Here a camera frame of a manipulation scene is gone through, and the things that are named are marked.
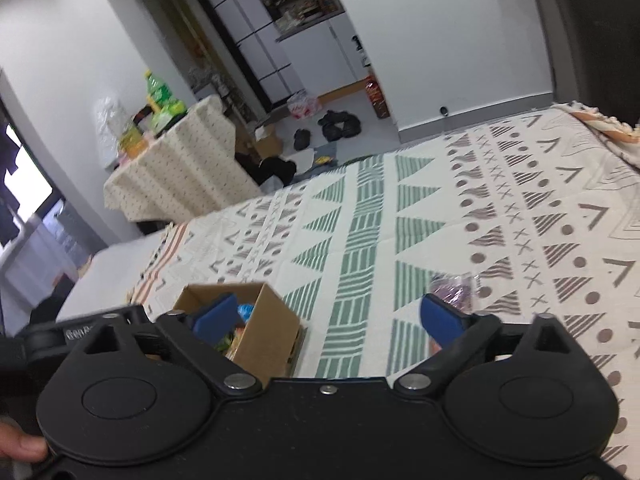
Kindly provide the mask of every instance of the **metal screw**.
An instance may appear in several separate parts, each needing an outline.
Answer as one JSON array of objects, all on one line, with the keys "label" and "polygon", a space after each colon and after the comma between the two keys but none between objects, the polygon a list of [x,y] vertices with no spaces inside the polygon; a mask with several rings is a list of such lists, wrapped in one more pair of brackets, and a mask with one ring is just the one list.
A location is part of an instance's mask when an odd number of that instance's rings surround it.
[{"label": "metal screw", "polygon": [[431,386],[431,379],[424,374],[407,374],[400,377],[399,381],[407,390],[423,390]]},{"label": "metal screw", "polygon": [[320,393],[323,395],[333,395],[338,393],[338,387],[332,384],[325,384],[324,386],[320,386]]},{"label": "metal screw", "polygon": [[231,374],[225,378],[225,386],[232,390],[247,390],[254,384],[255,377],[249,374]]}]

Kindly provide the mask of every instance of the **doorway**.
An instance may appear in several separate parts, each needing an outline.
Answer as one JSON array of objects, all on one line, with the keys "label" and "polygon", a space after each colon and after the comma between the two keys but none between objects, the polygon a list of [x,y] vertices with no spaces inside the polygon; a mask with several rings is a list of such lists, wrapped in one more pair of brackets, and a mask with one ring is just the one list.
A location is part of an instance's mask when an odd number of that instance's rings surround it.
[{"label": "doorway", "polygon": [[280,33],[261,0],[198,0],[260,103],[271,111],[302,84],[282,47]]}]

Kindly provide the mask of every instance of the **purple plastic wrapper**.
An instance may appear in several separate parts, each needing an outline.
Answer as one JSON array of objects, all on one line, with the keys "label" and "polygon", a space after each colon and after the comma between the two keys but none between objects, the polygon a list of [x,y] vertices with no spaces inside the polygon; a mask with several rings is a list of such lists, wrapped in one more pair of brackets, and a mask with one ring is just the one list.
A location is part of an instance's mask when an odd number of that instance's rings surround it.
[{"label": "purple plastic wrapper", "polygon": [[431,280],[429,292],[465,314],[473,312],[474,277],[471,274],[437,274]]}]

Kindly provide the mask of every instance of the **white cabinet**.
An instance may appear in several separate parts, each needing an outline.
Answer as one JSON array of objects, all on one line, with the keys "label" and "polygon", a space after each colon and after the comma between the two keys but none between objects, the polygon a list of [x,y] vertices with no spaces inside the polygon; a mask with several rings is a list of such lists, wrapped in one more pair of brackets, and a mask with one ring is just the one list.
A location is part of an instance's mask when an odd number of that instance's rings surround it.
[{"label": "white cabinet", "polygon": [[329,20],[329,24],[334,30],[335,37],[340,43],[340,46],[349,61],[349,65],[351,65],[356,81],[361,81],[366,78],[369,75],[369,72],[362,66],[362,56],[357,51],[356,44],[352,41],[353,37],[356,36],[357,33],[356,29],[353,28],[353,23],[351,23],[349,15],[345,12],[335,18],[331,18]]},{"label": "white cabinet", "polygon": [[281,43],[305,89],[323,95],[356,82],[329,22],[303,30]]},{"label": "white cabinet", "polygon": [[346,13],[280,42],[305,89],[323,95],[368,75],[351,41],[356,31]]}]

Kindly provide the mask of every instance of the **plastic bag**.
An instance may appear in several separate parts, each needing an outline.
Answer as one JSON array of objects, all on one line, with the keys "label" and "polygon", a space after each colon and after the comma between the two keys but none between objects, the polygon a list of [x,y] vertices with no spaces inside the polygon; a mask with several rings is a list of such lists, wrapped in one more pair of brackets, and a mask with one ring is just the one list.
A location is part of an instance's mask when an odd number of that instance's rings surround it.
[{"label": "plastic bag", "polygon": [[94,107],[98,160],[105,169],[113,169],[118,160],[118,139],[126,131],[130,117],[122,104],[112,97],[100,99]]},{"label": "plastic bag", "polygon": [[294,119],[309,119],[322,110],[320,99],[306,90],[293,94],[287,101],[287,107]]},{"label": "plastic bag", "polygon": [[475,280],[471,274],[463,276],[437,274],[431,280],[429,292],[465,314],[471,314],[473,312],[474,283]]}]

